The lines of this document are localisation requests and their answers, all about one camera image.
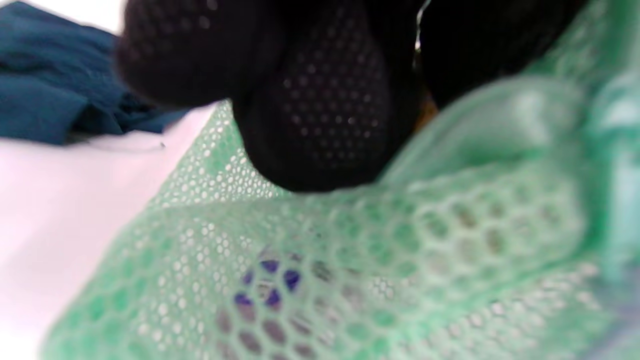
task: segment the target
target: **teal cloth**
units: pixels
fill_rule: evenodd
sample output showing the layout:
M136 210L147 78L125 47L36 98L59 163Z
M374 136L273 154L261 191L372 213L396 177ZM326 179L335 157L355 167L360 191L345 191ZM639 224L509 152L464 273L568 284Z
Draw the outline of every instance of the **teal cloth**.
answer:
M187 110L160 111L113 71L116 36L23 2L0 8L0 136L65 143L71 130L161 133Z

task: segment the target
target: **white surface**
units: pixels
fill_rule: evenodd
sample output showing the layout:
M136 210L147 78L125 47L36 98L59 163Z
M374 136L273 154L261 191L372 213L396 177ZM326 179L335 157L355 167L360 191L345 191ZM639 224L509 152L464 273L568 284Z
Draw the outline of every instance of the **white surface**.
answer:
M30 3L110 31L120 27L120 0ZM210 114L192 111L164 135L104 136L93 145L0 140L0 359L37 358L49 326L109 241L156 193Z

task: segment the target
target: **black glove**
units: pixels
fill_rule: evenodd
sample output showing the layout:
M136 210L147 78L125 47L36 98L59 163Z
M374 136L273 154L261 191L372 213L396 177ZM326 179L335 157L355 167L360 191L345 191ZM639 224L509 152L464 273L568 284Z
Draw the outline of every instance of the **black glove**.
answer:
M584 0L130 0L118 69L169 106L231 98L253 166L297 192L373 181L445 105L543 54Z

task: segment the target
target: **green mesh fabric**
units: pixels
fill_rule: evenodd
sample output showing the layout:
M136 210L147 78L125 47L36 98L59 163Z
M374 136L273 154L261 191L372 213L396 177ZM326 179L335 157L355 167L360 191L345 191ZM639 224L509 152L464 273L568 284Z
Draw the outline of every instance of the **green mesh fabric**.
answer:
M594 1L530 69L546 79L455 104L372 186L305 196L274 187L220 103L52 328L44 359L588 356L618 321L594 286L603 263L584 174L598 167L577 136L590 106L581 88L611 76L598 55L610 4L638 8ZM542 110L526 111L532 103ZM502 146L487 146L468 119L504 124ZM259 266L265 256L277 271ZM256 300L274 289L277 306ZM631 339L615 358L638 358Z

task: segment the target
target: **mesh bag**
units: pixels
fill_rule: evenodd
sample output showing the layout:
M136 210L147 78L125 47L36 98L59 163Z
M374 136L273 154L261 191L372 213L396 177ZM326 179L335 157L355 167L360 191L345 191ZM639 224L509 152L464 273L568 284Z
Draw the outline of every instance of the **mesh bag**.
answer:
M372 186L285 193L219 104L44 359L637 359L638 14L592 1Z

